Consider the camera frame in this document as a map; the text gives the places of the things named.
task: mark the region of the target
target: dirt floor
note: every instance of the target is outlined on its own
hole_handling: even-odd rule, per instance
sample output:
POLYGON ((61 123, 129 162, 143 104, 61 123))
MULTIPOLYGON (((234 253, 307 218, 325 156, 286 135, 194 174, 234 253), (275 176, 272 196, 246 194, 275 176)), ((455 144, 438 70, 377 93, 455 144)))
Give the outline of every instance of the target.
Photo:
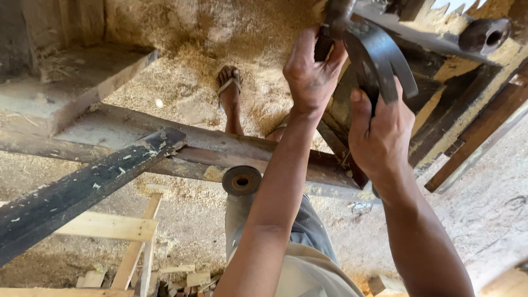
MULTIPOLYGON (((107 0, 105 39, 152 45, 160 59, 105 103, 176 122, 222 130, 214 79, 225 64, 241 69, 242 126, 264 137, 288 113, 290 93, 282 76, 295 34, 313 23, 313 2, 302 0, 198 1, 107 0)), ((446 226, 475 288, 528 257, 528 118, 508 133, 446 194, 422 189, 446 226)), ((330 152, 319 135, 313 149, 330 152)), ((446 160, 419 182, 425 184, 446 160)), ((0 200, 13 199, 57 180, 80 164, 0 152, 0 200)), ((219 183, 145 173, 93 210, 139 217, 151 190, 169 186, 157 218, 159 243, 154 268, 196 264, 199 271, 225 267, 225 192, 219 183)), ((395 274, 384 213, 366 214, 348 202, 312 197, 333 241, 343 270, 363 290, 377 273, 395 274)), ((100 264, 115 274, 127 244, 116 240, 52 235, 0 268, 1 286, 63 287, 100 264)), ((183 274, 169 274, 177 280, 183 274)))

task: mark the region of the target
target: saw blade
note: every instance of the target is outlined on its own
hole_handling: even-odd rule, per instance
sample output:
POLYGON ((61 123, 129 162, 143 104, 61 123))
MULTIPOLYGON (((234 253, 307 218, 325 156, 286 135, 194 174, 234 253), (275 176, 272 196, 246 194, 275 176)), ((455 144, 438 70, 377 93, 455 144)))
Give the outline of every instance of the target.
MULTIPOLYGON (((446 14, 449 14, 463 5, 464 10, 462 11, 462 13, 464 13, 477 1, 478 0, 436 0, 433 5, 431 5, 431 9, 442 8, 445 5, 449 5, 446 11, 446 14)), ((478 8, 480 8, 484 3, 486 3, 486 1, 487 0, 480 0, 478 3, 478 8)))

